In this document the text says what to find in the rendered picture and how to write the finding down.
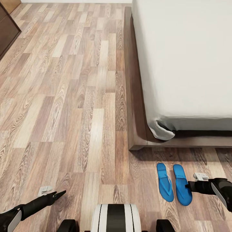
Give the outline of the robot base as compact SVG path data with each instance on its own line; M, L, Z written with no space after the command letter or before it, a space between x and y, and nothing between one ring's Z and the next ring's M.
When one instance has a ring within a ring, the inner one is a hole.
M64 219L57 232L76 232L76 225L74 219ZM91 232L90 230L85 232ZM148 231L141 231L148 232ZM175 232L173 226L168 219L158 219L156 225L156 232Z

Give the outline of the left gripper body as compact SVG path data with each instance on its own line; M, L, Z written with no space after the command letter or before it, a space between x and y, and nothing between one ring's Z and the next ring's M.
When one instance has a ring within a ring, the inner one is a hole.
M45 208L46 206L51 206L54 202L53 202L53 194L47 194L47 195L43 195L41 197L38 197L34 200L32 200L31 202L33 202L34 204L34 214L39 212L41 209Z

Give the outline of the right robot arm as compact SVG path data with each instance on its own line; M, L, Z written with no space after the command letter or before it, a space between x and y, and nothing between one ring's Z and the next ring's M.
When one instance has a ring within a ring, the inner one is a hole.
M186 188L191 192L217 195L228 211L232 212L232 182L226 178L209 179L205 173L195 172L193 177L195 181L188 181Z

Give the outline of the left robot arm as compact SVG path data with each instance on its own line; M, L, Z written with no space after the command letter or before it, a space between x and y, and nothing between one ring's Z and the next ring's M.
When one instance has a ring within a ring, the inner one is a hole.
M46 206L51 206L56 200L66 193L66 190L58 194L57 191L50 194L46 193L52 190L53 186L40 187L38 198L27 204L20 204L16 207L3 211L0 214L0 232L13 232L20 221L23 221L29 216L39 212Z

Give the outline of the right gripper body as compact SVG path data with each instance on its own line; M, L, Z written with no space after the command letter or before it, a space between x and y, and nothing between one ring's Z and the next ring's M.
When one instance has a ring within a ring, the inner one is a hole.
M191 192L199 192L201 194L208 194L207 191L204 189L204 181L188 181L188 186Z

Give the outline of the sandal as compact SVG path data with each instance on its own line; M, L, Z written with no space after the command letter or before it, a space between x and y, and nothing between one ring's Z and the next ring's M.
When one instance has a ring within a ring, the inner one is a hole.
M159 191L162 197L168 201L172 202L174 200L174 194L172 190L172 182L169 180L166 172L165 164L157 164L157 172L159 177Z
M176 193L179 203L183 206L188 206L192 202L192 192L189 188L185 187L185 185L188 184L188 181L184 169L179 164L175 164L173 169L176 177Z

